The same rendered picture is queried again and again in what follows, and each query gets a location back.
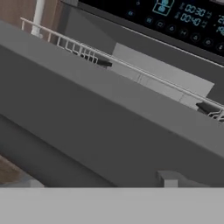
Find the brown wooden cupboard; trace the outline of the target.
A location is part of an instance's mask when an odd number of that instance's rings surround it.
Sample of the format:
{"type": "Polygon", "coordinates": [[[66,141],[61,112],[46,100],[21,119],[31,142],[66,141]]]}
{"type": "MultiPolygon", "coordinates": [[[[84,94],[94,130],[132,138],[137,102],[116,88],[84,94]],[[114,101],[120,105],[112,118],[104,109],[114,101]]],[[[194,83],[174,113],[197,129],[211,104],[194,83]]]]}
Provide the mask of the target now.
{"type": "MultiPolygon", "coordinates": [[[[0,0],[0,22],[4,21],[10,25],[21,28],[21,18],[33,22],[37,0],[0,0]]],[[[52,31],[57,31],[62,12],[62,2],[60,0],[45,0],[45,7],[40,25],[52,31]]],[[[26,24],[26,32],[32,33],[32,26],[26,24]]],[[[44,40],[48,38],[48,32],[40,30],[39,37],[44,40]]]]}

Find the grey dishwasher door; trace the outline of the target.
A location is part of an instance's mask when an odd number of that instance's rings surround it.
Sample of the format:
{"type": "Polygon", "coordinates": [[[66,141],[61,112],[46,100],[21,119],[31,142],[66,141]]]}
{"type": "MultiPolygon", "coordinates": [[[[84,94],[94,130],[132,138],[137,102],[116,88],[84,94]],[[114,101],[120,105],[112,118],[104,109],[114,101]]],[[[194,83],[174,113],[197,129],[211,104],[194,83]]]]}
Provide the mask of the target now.
{"type": "Polygon", "coordinates": [[[224,124],[0,21],[0,155],[47,186],[224,186],[224,124]]]}

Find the white round post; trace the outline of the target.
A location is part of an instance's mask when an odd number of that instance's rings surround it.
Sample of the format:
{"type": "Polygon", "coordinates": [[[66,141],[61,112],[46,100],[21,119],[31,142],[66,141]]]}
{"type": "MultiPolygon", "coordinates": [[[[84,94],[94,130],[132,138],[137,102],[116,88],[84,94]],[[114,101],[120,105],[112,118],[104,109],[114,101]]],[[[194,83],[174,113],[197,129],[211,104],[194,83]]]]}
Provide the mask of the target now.
{"type": "Polygon", "coordinates": [[[44,12],[45,1],[46,0],[37,0],[36,2],[31,34],[37,37],[39,36],[39,32],[40,32],[39,26],[42,20],[43,12],[44,12]]]}

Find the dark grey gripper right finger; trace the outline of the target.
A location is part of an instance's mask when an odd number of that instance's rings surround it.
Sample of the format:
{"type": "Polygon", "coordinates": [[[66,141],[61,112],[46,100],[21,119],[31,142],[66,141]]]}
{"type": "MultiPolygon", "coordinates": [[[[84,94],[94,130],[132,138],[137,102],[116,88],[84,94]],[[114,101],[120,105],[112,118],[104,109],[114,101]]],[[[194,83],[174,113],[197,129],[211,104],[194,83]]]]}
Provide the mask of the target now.
{"type": "Polygon", "coordinates": [[[207,185],[190,180],[177,171],[157,171],[157,177],[164,187],[207,187],[207,185]]]}

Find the black dishwasher with lit panel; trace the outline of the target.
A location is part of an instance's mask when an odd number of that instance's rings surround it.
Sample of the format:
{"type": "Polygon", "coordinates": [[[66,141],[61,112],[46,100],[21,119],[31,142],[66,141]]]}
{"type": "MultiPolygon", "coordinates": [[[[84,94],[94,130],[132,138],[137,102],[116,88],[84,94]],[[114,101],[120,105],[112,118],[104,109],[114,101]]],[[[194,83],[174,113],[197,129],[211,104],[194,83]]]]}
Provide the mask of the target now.
{"type": "Polygon", "coordinates": [[[213,0],[60,0],[58,31],[122,57],[145,54],[213,83],[224,105],[224,4],[213,0]]]}

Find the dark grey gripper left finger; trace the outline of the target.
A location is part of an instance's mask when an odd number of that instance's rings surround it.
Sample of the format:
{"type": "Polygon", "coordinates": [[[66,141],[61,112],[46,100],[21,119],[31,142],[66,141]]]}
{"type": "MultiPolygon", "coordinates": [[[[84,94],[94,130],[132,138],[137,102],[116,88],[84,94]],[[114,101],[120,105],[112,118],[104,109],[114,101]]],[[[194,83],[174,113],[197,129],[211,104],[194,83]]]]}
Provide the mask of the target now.
{"type": "Polygon", "coordinates": [[[23,175],[16,184],[21,187],[44,187],[44,185],[29,175],[23,175]]]}

